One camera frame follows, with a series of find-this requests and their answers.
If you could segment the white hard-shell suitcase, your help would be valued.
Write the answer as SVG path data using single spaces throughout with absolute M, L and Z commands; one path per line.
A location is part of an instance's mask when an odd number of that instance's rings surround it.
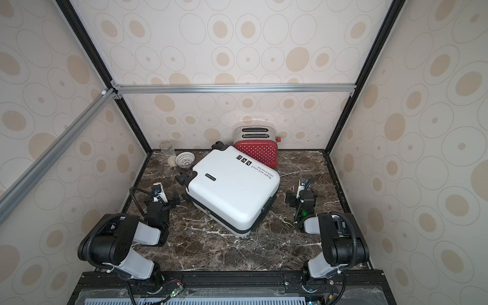
M 181 173 L 175 180 L 196 208 L 240 237 L 257 229 L 280 186 L 277 171 L 221 141 L 190 174 Z

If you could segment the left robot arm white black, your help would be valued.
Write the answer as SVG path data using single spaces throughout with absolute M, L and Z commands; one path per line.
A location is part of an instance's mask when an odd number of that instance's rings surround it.
M 128 213 L 104 215 L 78 247 L 78 259 L 124 280 L 140 280 L 151 285 L 163 281 L 160 265 L 133 249 L 135 244 L 165 245 L 170 232 L 170 212 L 180 204 L 177 193 L 167 196 L 162 183 L 150 191 L 132 187 L 132 201 L 141 216 Z

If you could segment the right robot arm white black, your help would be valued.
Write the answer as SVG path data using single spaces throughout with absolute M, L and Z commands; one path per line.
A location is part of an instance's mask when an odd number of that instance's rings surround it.
M 330 279 L 358 264 L 369 261 L 369 247 L 351 213 L 315 213 L 317 195 L 310 179 L 301 179 L 295 193 L 286 193 L 285 202 L 296 210 L 294 226 L 309 235 L 318 235 L 322 251 L 302 268 L 302 282 Z

